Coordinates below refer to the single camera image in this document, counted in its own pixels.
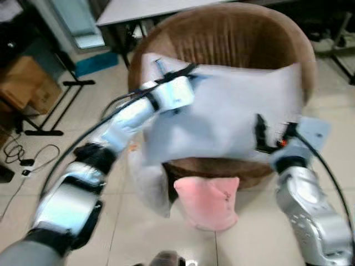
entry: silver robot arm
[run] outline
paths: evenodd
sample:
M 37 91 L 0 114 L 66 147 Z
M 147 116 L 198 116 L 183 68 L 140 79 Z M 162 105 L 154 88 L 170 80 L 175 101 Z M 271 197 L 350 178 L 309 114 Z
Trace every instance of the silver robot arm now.
M 328 134 L 321 120 L 303 117 L 297 131 L 316 150 Z M 271 166 L 279 173 L 276 201 L 293 228 L 306 265 L 352 265 L 352 233 L 322 191 L 318 177 L 307 168 L 312 154 L 296 138 L 271 155 Z
M 148 82 L 143 88 L 155 87 Z M 171 78 L 115 115 L 74 154 L 53 187 L 40 200 L 30 231 L 0 254 L 1 266 L 60 266 L 68 254 L 84 246 L 98 222 L 100 195 L 112 164 L 129 140 L 154 114 L 193 102 L 188 77 Z

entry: black wire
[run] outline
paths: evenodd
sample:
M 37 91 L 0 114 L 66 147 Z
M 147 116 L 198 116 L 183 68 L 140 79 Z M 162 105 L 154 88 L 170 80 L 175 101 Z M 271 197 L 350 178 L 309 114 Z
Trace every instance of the black wire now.
M 39 199 L 43 198 L 44 194 L 46 193 L 46 187 L 47 184 L 51 178 L 51 176 L 54 174 L 54 171 L 58 168 L 58 166 L 62 163 L 62 161 L 75 149 L 75 147 L 84 139 L 86 138 L 89 134 L 91 134 L 92 132 L 94 132 L 96 129 L 98 129 L 99 127 L 101 127 L 102 125 L 104 125 L 105 123 L 107 123 L 108 121 L 111 120 L 111 118 L 113 118 L 116 114 L 118 114 L 119 112 L 121 112 L 124 108 L 126 108 L 127 106 L 131 105 L 132 103 L 138 101 L 139 99 L 145 97 L 148 93 L 150 93 L 151 91 L 153 91 L 156 87 L 158 87 L 160 84 L 155 85 L 154 87 L 150 88 L 150 89 L 146 89 L 143 90 L 140 94 L 138 94 L 137 97 L 129 100 L 128 102 L 126 102 L 125 104 L 123 104 L 122 106 L 118 107 L 114 112 L 112 112 L 109 116 L 105 117 L 103 120 L 101 120 L 100 122 L 98 122 L 96 125 L 92 126 L 91 128 L 89 128 L 85 133 L 83 133 L 82 135 L 80 135 L 61 155 L 61 157 L 56 161 L 56 163 L 54 164 L 54 166 L 52 167 L 51 171 L 49 172 L 47 178 L 45 179 L 42 189 L 40 191 L 39 194 Z
M 296 132 L 296 137 L 303 142 L 303 144 L 305 144 L 307 146 L 307 148 L 314 154 L 314 156 L 316 156 L 318 158 L 318 160 L 322 163 L 322 165 L 324 166 L 324 168 L 327 170 L 329 176 L 331 177 L 331 180 L 338 192 L 338 195 L 340 197 L 340 200 L 343 204 L 343 208 L 346 214 L 346 218 L 347 218 L 347 222 L 348 222 L 348 226 L 351 230 L 351 241 L 352 241 L 352 248 L 353 248 L 353 259 L 355 258 L 355 238 L 354 238 L 354 228 L 353 228 L 353 224 L 351 222 L 351 216 L 350 216 L 350 212 L 349 212 L 349 208 L 348 208 L 348 204 L 345 200 L 345 197 L 343 195 L 343 192 L 332 172 L 332 170 L 329 168 L 329 166 L 327 165 L 327 163 L 325 162 L 325 160 L 323 159 L 323 157 L 317 152 L 317 150 L 315 148 L 312 147 L 312 145 L 298 132 Z
M 26 153 L 25 149 L 23 148 L 23 145 L 21 145 L 17 140 L 21 137 L 21 134 L 19 134 L 17 137 L 13 137 L 10 133 L 8 133 L 4 128 L 0 127 L 0 130 L 3 131 L 6 135 L 8 135 L 12 140 L 5 145 L 5 147 L 3 148 L 3 152 L 5 153 L 6 159 L 5 159 L 5 163 L 13 163 L 16 161 L 23 161 L 23 157 Z M 9 147 L 10 145 L 12 145 L 12 143 L 16 143 L 10 150 Z M 46 148 L 48 147 L 54 147 L 57 150 L 57 154 L 50 160 L 48 160 L 47 162 L 43 163 L 42 165 L 36 167 L 35 169 L 31 170 L 31 172 L 37 173 L 39 171 L 41 171 L 42 169 L 44 169 L 48 164 L 50 164 L 51 162 L 53 162 L 56 158 L 58 158 L 58 156 L 60 155 L 60 149 L 58 146 L 54 145 L 54 144 L 47 144 L 44 147 L 42 147 L 39 151 L 37 151 L 36 155 L 34 155 L 33 161 L 36 162 L 36 159 L 38 158 L 38 156 L 40 155 L 41 152 L 43 152 Z M 26 179 L 23 179 L 21 181 L 21 184 L 19 185 L 19 187 L 17 188 L 17 190 L 15 191 L 15 193 L 11 196 L 9 202 L 7 203 L 5 210 L 3 211 L 1 217 L 0 217 L 0 223 L 2 222 L 4 216 L 6 215 L 6 212 L 11 204 L 11 202 L 13 201 L 13 199 L 16 197 L 16 195 L 18 194 L 18 192 L 21 190 L 24 182 Z
M 123 99 L 125 99 L 125 98 L 134 96 L 134 95 L 136 95 L 136 94 L 138 94 L 138 93 L 137 93 L 136 91 L 134 91 L 134 92 L 127 93 L 127 94 L 125 94 L 125 95 L 122 95 L 122 96 L 119 96 L 119 97 L 113 99 L 113 100 L 105 107 L 105 109 L 101 112 L 100 120 L 103 120 L 103 119 L 104 119 L 104 117 L 106 116 L 107 111 L 110 109 L 110 107 L 111 107 L 112 105 L 114 105 L 115 103 L 117 103 L 117 102 L 120 101 L 120 100 L 123 100 Z
M 7 133 L 5 130 L 2 130 L 2 131 L 4 131 L 12 139 L 3 148 L 3 152 L 6 156 L 5 163 L 13 163 L 13 162 L 17 162 L 17 161 L 21 162 L 23 160 L 25 153 L 26 153 L 23 146 L 21 144 L 19 144 L 17 141 L 21 137 L 21 134 L 18 134 L 17 137 L 13 137 L 11 134 Z
M 25 182 L 25 179 L 23 179 L 23 180 L 21 181 L 21 184 L 20 184 L 19 187 L 17 188 L 16 192 L 11 196 L 9 202 L 7 203 L 7 205 L 6 205 L 6 207 L 5 207 L 5 210 L 3 211 L 3 213 L 2 213 L 2 215 L 1 215 L 1 217 L 0 217 L 0 223 L 2 222 L 3 218 L 5 217 L 5 214 L 6 214 L 6 212 L 7 212 L 7 209 L 9 208 L 9 206 L 10 206 L 12 200 L 16 197 L 17 193 L 21 190 L 21 188 L 22 188 L 24 182 Z
M 35 169 L 31 170 L 32 173 L 37 173 L 39 172 L 40 170 L 42 170 L 44 167 L 46 167 L 48 164 L 50 164 L 51 162 L 53 162 L 56 158 L 59 157 L 60 155 L 60 148 L 57 146 L 57 145 L 54 145 L 54 144 L 48 144 L 48 145 L 45 145 L 44 147 L 42 147 L 39 151 L 37 151 L 36 155 L 34 156 L 33 160 L 34 162 L 36 162 L 36 159 L 38 158 L 38 156 L 40 155 L 40 153 L 42 151 L 44 151 L 46 148 L 48 147 L 54 147 L 57 151 L 57 154 L 50 160 L 48 160 L 47 162 L 43 163 L 42 165 L 36 167 Z

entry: white fabric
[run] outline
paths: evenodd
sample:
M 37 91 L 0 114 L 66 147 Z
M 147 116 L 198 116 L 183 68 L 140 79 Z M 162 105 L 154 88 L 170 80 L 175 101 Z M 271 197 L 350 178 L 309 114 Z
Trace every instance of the white fabric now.
M 154 63 L 160 59 L 168 71 L 186 62 L 157 54 L 143 57 L 143 82 L 161 78 Z M 150 163 L 187 157 L 239 158 L 266 162 L 268 155 L 255 150 L 256 114 L 268 125 L 267 141 L 275 145 L 284 122 L 298 120 L 301 109 L 300 66 L 278 70 L 252 70 L 201 65 L 195 82 L 195 100 L 178 114 L 156 117 L 145 130 L 146 157 Z
M 160 164 L 146 165 L 138 144 L 131 144 L 129 147 L 128 167 L 137 196 L 154 212 L 169 218 L 168 177 L 163 167 Z

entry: pink fabric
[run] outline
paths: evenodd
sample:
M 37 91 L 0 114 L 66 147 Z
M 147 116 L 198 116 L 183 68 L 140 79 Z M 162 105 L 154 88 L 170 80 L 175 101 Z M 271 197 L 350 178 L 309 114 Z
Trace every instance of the pink fabric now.
M 174 183 L 187 219 L 198 229 L 220 231 L 233 226 L 239 178 L 184 177 Z

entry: wicker basket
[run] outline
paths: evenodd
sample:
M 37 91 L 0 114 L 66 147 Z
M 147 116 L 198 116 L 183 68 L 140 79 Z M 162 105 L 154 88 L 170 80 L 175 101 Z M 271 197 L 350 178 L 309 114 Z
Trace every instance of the wicker basket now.
M 315 87 L 315 55 L 305 34 L 289 17 L 253 4 L 205 6 L 164 20 L 135 51 L 129 69 L 130 91 L 141 85 L 145 53 L 256 69 L 278 69 L 300 62 L 304 103 Z M 164 167 L 174 179 L 238 176 L 240 188 L 254 186 L 272 172 L 261 163 L 223 158 L 186 158 L 167 162 Z

